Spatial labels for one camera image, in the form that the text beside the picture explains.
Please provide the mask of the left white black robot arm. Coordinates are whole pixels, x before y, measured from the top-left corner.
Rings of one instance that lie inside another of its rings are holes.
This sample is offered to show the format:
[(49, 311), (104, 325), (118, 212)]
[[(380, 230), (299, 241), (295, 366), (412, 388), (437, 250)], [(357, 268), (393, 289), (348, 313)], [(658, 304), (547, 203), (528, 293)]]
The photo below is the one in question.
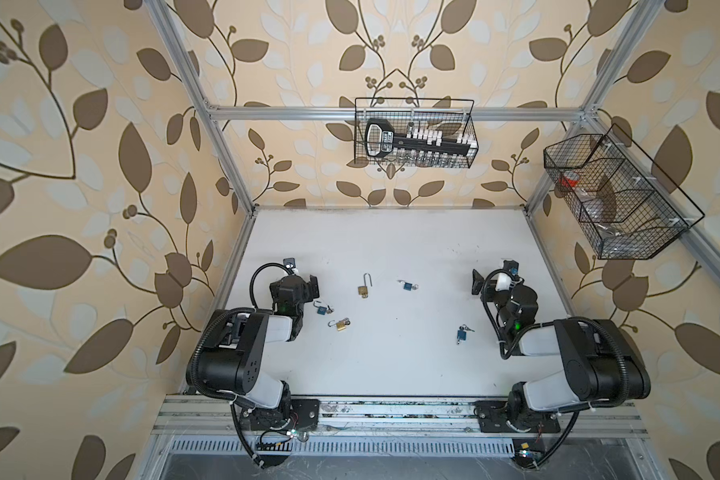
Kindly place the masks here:
[[(254, 293), (257, 276), (267, 268), (285, 272), (269, 285), (269, 309), (257, 306)], [(241, 447), (267, 469), (280, 463), (280, 449), (295, 438), (306, 441), (319, 422), (319, 400), (294, 400), (288, 383), (263, 369), (266, 345), (292, 342), (300, 334), (305, 306), (319, 298), (318, 279), (300, 277), (293, 258), (268, 262), (254, 271), (249, 296), (250, 307), (214, 311), (190, 357), (186, 382), (196, 393), (229, 404)]]

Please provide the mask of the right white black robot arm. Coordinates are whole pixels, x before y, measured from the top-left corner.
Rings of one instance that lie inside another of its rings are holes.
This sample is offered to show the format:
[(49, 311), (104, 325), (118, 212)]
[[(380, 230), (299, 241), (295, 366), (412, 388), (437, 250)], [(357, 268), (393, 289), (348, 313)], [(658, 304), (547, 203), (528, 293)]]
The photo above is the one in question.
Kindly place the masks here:
[(537, 321), (538, 294), (520, 276), (518, 262), (506, 260), (487, 275), (474, 271), (471, 293), (485, 310), (501, 359), (550, 357), (562, 365), (541, 379), (515, 383), (503, 404), (475, 404), (483, 433), (557, 434), (550, 446), (519, 444), (512, 460), (518, 468), (545, 466), (582, 412), (649, 396), (647, 369), (613, 321), (580, 316)]

